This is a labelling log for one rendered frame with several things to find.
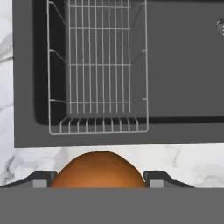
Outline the dark grey sink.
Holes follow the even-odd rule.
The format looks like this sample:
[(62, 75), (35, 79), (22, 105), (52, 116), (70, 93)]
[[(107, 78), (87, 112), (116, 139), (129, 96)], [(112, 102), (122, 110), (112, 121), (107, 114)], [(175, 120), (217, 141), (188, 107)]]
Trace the dark grey sink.
[(147, 0), (146, 133), (50, 134), (46, 0), (12, 0), (12, 16), (16, 147), (224, 142), (224, 0)]

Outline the sink drain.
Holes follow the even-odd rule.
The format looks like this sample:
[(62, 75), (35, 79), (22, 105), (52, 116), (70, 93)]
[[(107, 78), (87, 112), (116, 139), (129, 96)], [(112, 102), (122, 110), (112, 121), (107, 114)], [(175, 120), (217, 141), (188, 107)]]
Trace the sink drain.
[(224, 19), (220, 19), (216, 24), (217, 31), (221, 36), (224, 36)]

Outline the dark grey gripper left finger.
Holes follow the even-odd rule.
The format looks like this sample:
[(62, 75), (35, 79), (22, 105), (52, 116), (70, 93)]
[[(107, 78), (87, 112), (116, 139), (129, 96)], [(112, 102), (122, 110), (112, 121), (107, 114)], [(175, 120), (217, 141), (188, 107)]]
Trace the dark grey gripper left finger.
[(56, 171), (34, 171), (24, 179), (2, 185), (2, 188), (47, 188), (56, 176)]

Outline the orange round fruit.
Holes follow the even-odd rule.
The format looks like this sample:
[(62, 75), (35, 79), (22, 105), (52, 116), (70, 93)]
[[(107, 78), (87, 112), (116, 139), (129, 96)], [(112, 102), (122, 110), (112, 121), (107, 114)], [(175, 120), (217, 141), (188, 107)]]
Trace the orange round fruit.
[(135, 166), (110, 151), (82, 154), (67, 164), (50, 184), (51, 188), (145, 187)]

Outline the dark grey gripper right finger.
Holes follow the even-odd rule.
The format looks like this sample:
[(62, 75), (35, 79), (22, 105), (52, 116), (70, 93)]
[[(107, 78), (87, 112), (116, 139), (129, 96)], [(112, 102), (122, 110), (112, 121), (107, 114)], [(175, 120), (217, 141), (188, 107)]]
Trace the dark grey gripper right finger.
[(144, 171), (143, 178), (149, 188), (192, 188), (191, 185), (173, 179), (166, 171)]

